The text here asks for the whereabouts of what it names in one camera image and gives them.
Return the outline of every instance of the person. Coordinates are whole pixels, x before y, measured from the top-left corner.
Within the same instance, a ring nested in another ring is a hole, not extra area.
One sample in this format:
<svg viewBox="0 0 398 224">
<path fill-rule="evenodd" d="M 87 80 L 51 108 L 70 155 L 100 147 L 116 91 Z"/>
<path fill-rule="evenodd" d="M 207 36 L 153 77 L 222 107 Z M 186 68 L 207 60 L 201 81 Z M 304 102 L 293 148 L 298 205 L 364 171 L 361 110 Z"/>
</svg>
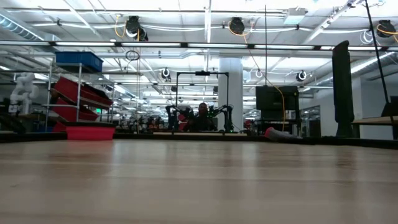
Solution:
<svg viewBox="0 0 398 224">
<path fill-rule="evenodd" d="M 199 104 L 198 114 L 188 120 L 187 125 L 184 127 L 184 131 L 216 131 L 216 126 L 214 125 L 211 118 L 207 116 L 207 104 L 201 103 Z"/>
</svg>

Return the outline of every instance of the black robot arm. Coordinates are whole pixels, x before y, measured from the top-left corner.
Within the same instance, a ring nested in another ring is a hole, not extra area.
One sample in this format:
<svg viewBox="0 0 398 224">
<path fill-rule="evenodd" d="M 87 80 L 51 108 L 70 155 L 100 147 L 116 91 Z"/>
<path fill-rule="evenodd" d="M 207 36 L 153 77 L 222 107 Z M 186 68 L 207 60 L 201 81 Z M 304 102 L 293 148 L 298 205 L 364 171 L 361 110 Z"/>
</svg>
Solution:
<svg viewBox="0 0 398 224">
<path fill-rule="evenodd" d="M 210 107 L 209 110 L 209 117 L 214 118 L 215 116 L 219 115 L 220 113 L 224 114 L 224 129 L 225 132 L 233 132 L 234 131 L 234 127 L 233 127 L 233 123 L 232 123 L 232 106 L 229 105 L 223 105 L 217 109 L 214 109 L 213 106 Z"/>
</svg>

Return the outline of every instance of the red tray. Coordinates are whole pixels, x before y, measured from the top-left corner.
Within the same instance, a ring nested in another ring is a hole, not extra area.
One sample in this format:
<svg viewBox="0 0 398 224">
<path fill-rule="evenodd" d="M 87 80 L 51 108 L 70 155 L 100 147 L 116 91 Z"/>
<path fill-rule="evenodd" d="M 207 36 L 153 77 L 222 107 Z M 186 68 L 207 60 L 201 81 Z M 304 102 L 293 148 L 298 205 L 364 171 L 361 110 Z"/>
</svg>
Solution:
<svg viewBox="0 0 398 224">
<path fill-rule="evenodd" d="M 72 102 L 77 102 L 78 84 L 67 78 L 61 77 L 55 84 L 54 89 Z M 113 101 L 104 92 L 95 90 L 93 87 L 84 84 L 80 88 L 80 104 L 94 106 L 99 109 L 109 109 Z"/>
<path fill-rule="evenodd" d="M 65 100 L 59 98 L 57 105 L 70 105 Z M 63 106 L 54 106 L 52 108 L 54 112 L 56 112 L 59 116 L 61 116 L 66 121 L 76 121 L 76 108 L 74 107 L 63 107 Z M 91 110 L 85 108 L 84 106 L 80 106 L 79 109 L 79 120 L 86 121 L 95 121 L 98 115 Z"/>
</svg>

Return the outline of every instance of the desk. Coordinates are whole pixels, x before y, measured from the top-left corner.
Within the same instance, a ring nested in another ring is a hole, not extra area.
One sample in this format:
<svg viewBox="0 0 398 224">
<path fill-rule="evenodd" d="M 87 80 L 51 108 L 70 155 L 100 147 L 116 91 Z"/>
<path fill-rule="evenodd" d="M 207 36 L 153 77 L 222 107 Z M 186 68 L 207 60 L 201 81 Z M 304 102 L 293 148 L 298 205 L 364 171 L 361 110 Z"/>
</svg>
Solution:
<svg viewBox="0 0 398 224">
<path fill-rule="evenodd" d="M 364 118 L 360 120 L 355 120 L 351 124 L 353 125 L 354 136 L 356 138 L 361 138 L 361 132 L 359 127 L 361 125 L 366 126 L 398 126 L 398 116 L 393 116 L 394 124 L 391 123 L 390 117 L 378 117 L 378 118 Z"/>
</svg>

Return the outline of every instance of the red object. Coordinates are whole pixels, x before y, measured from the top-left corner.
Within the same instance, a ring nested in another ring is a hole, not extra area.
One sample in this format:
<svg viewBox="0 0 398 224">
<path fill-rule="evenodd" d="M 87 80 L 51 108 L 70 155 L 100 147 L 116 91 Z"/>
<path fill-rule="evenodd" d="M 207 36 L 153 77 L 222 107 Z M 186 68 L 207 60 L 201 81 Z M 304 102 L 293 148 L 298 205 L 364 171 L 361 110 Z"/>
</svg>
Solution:
<svg viewBox="0 0 398 224">
<path fill-rule="evenodd" d="M 266 131 L 266 133 L 264 134 L 264 136 L 268 138 L 268 137 L 269 137 L 269 133 L 270 133 L 273 129 L 274 129 L 273 127 L 267 128 L 267 131 Z"/>
<path fill-rule="evenodd" d="M 57 105 L 70 105 L 65 100 L 59 98 Z M 76 110 L 77 108 L 74 107 L 62 107 L 62 106 L 54 106 L 52 108 L 54 112 L 56 112 L 59 116 L 61 116 L 66 121 L 76 121 Z M 83 105 L 80 105 L 79 109 L 79 119 L 86 120 L 86 121 L 95 121 L 98 115 L 91 110 L 85 108 Z"/>
<path fill-rule="evenodd" d="M 78 87 L 79 85 L 76 82 L 61 77 L 55 84 L 54 90 L 57 90 L 64 97 L 76 103 Z M 113 104 L 113 101 L 110 100 L 102 91 L 95 90 L 89 85 L 81 85 L 80 104 L 94 106 L 100 109 L 109 109 Z"/>
<path fill-rule="evenodd" d="M 57 121 L 54 128 L 52 129 L 52 132 L 58 133 L 58 132 L 66 131 L 66 130 L 67 130 L 67 127 L 64 124 L 62 124 L 61 122 Z"/>
<path fill-rule="evenodd" d="M 67 126 L 68 140 L 112 140 L 115 127 Z"/>
</svg>

